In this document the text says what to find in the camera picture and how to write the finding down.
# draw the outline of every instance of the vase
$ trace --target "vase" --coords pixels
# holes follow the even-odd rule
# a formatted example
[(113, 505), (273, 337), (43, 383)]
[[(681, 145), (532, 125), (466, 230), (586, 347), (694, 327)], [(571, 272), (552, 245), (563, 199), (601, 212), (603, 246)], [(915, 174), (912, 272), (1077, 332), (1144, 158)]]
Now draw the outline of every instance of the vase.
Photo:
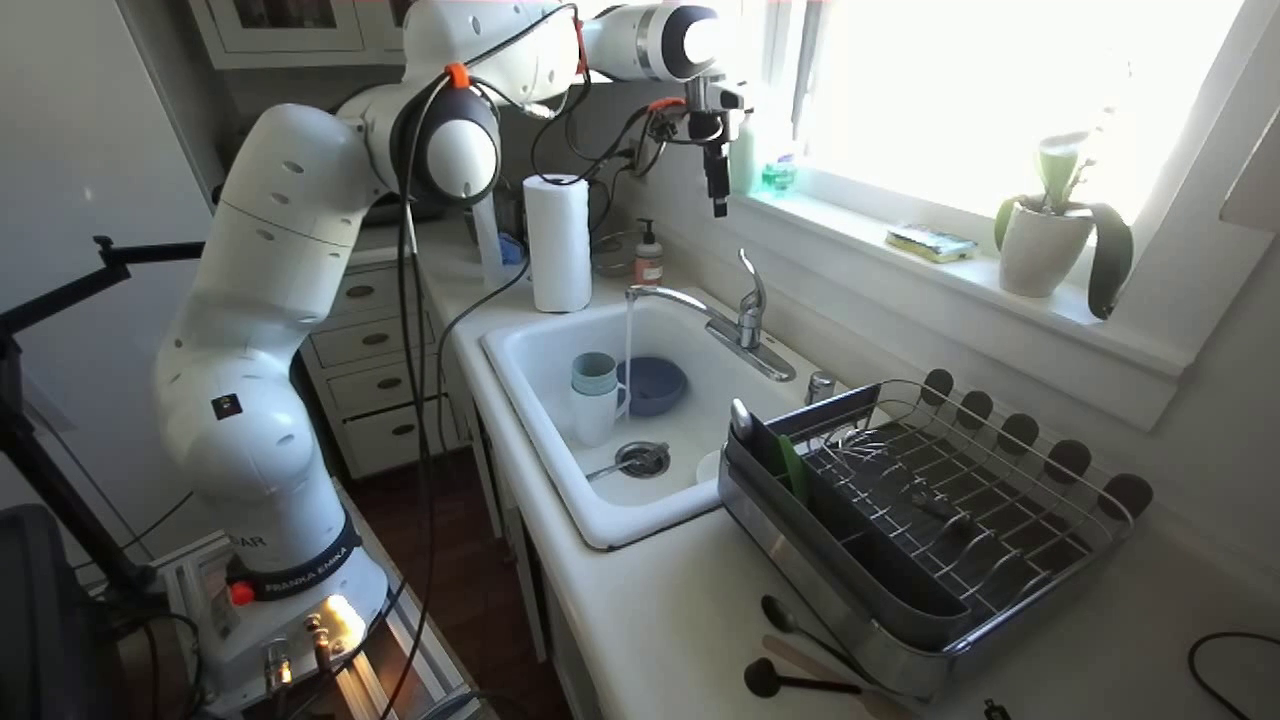
[(1090, 212), (1051, 216), (1017, 204), (1002, 245), (1002, 289), (1050, 296), (1071, 272), (1090, 230)]

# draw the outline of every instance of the soap dispenser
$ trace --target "soap dispenser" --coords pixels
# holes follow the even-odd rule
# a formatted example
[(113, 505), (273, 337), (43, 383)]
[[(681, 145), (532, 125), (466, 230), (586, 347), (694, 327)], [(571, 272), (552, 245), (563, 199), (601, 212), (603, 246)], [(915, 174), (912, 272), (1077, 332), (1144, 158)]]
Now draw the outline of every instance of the soap dispenser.
[(644, 219), (644, 230), (638, 241), (631, 281), (638, 284), (660, 284), (666, 281), (666, 245), (658, 241), (654, 219)]

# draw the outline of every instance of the dish drying rack tray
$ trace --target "dish drying rack tray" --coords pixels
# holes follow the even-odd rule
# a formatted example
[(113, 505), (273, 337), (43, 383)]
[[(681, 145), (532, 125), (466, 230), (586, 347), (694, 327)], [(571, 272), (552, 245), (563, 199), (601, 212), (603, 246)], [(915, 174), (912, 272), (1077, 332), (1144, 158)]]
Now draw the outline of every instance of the dish drying rack tray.
[(1152, 505), (1090, 445), (952, 374), (870, 383), (774, 424), (735, 402), (726, 509), (863, 677), (933, 700), (948, 677), (1110, 555)]

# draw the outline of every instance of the sink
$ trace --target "sink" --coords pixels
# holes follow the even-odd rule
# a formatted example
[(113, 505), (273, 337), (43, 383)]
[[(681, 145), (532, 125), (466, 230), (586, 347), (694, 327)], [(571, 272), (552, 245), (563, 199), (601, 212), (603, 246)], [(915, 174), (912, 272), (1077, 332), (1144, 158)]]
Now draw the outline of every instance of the sink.
[[(796, 367), (796, 381), (775, 383), (706, 332), (706, 323), (700, 311), (681, 302), (638, 300), (484, 337), (490, 363), (586, 542), (622, 547), (715, 509), (732, 398), (745, 398), (758, 417), (806, 402), (809, 358), (774, 345)], [(624, 355), (629, 327), (631, 355), (671, 358), (690, 374), (690, 396), (666, 417), (624, 417), (601, 445), (586, 449), (569, 432), (569, 363), (577, 350)], [(671, 464), (650, 479), (624, 470), (588, 479), (592, 469), (608, 469), (616, 449), (631, 438), (666, 438)]]

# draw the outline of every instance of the white robotic arm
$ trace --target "white robotic arm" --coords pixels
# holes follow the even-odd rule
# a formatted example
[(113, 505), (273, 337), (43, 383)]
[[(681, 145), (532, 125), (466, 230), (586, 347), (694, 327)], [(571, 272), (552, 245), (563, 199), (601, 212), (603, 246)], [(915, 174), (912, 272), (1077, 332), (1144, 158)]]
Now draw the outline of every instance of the white robotic arm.
[(714, 25), (694, 3), (612, 7), (582, 26), (558, 0), (422, 0), (399, 83), (362, 93), (336, 115), (279, 104), (257, 120), (157, 358), (166, 445), (229, 533), (229, 558), (172, 580), (215, 689), (259, 684), (263, 652), (306, 630), (328, 596), (362, 616), (387, 596), (288, 383), (363, 212), (387, 191), (484, 199), (499, 167), (491, 97), (525, 109), (559, 97), (586, 60), (622, 80), (694, 80), (714, 60)]

